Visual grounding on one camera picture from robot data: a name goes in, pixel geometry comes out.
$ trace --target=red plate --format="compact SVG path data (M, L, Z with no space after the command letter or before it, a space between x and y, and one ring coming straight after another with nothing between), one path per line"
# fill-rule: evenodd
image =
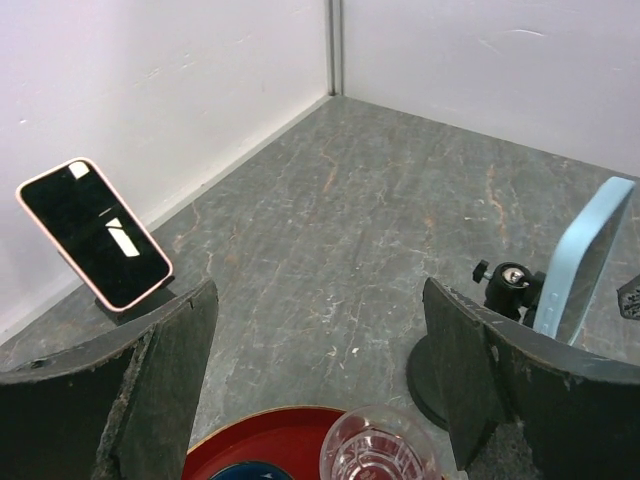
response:
M344 412L288 407L258 413L224 427L189 450L182 480L208 480L229 465L271 463L300 480L320 480L322 442Z

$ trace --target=black knob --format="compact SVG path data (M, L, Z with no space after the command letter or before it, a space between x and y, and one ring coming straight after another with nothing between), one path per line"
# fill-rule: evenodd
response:
M489 268L489 262L486 260L480 260L480 263L476 265L476 268L473 269L473 281L476 283L480 283L484 278L485 273L487 273L487 269Z

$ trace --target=light blue tablet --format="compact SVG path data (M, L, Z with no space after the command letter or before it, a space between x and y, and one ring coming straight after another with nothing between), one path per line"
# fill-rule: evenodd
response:
M575 342L634 188L631 180L610 178L564 232L540 294L536 332Z

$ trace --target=gray marble surface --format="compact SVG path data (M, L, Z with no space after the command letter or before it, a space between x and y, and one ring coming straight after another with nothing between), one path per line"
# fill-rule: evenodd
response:
M283 405L386 403L417 414L404 368L426 332L428 276L483 300L478 260L546 269L612 172L337 97L155 232L182 293L204 277L220 317L192 443ZM640 271L640 200L579 346L640 365L615 289ZM114 328L85 288L0 346L0 370ZM446 433L434 436L456 473Z

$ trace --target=adjustment knob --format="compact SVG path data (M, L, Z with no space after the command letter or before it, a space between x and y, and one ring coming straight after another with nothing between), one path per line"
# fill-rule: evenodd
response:
M473 281L476 283L480 283L483 278L487 280L491 280L491 274L487 273L487 269L489 268L489 262L486 260L480 260L480 263L476 265L476 268L473 269Z

